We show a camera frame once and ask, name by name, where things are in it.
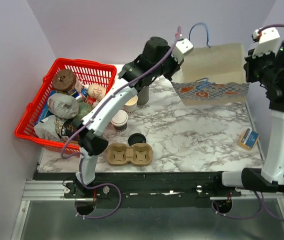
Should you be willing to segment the blue checkered paper bag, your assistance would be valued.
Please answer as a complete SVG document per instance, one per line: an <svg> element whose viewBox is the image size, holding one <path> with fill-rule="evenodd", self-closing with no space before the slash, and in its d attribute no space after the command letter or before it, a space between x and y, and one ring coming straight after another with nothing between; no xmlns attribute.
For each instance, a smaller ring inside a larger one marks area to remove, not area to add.
<svg viewBox="0 0 284 240"><path fill-rule="evenodd" d="M245 49L241 43L193 48L171 81L186 106L224 105L246 101Z"/></svg>

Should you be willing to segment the white plastic cup lid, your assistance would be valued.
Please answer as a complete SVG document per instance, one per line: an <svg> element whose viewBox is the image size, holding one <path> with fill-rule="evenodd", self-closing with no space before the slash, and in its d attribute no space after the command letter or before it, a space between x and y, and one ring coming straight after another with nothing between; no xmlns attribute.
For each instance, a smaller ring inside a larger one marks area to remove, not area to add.
<svg viewBox="0 0 284 240"><path fill-rule="evenodd" d="M119 110L117 114L111 119L111 123L116 127L125 125L128 121L128 114L124 110Z"/></svg>

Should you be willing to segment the black plastic cup lid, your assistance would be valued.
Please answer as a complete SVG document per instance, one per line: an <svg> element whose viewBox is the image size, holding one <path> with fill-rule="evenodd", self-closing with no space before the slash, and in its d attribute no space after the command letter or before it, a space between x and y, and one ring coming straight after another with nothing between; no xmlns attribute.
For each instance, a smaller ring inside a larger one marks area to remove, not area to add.
<svg viewBox="0 0 284 240"><path fill-rule="evenodd" d="M133 146L134 144L145 144L146 137L141 133L134 133L128 138L128 144Z"/></svg>

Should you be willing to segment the black paper coffee cup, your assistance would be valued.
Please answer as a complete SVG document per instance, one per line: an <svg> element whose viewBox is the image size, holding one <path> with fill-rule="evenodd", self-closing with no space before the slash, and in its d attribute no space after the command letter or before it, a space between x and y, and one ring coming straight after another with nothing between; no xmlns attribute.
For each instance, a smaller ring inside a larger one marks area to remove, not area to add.
<svg viewBox="0 0 284 240"><path fill-rule="evenodd" d="M123 125L114 125L113 127L117 132L122 132L122 131L125 131L127 129L127 123L125 123Z"/></svg>

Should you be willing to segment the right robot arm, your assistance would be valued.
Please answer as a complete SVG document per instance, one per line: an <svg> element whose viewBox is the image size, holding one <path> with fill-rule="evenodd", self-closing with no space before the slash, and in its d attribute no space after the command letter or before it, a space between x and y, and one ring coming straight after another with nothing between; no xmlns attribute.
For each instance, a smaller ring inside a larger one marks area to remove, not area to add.
<svg viewBox="0 0 284 240"><path fill-rule="evenodd" d="M243 66L248 83L259 82L266 88L272 112L271 137L262 168L244 168L221 172L221 178L212 182L212 191L223 196L230 188L266 193L284 193L284 40L278 52L269 50L257 56L248 52Z"/></svg>

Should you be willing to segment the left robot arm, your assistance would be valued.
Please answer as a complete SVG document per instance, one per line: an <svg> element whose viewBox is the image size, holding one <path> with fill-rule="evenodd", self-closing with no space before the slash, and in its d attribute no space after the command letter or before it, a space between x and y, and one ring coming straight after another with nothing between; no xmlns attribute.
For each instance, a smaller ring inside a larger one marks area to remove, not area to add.
<svg viewBox="0 0 284 240"><path fill-rule="evenodd" d="M184 56L192 47L180 42L180 34L172 45L161 37L151 37L142 53L125 64L118 74L113 87L82 120L74 122L79 136L80 163L76 178L75 191L83 198L92 194L92 182L95 180L95 168L98 156L108 147L103 133L112 118L122 109L126 102L137 95L143 88L151 85L157 77L164 76L171 80L180 69Z"/></svg>

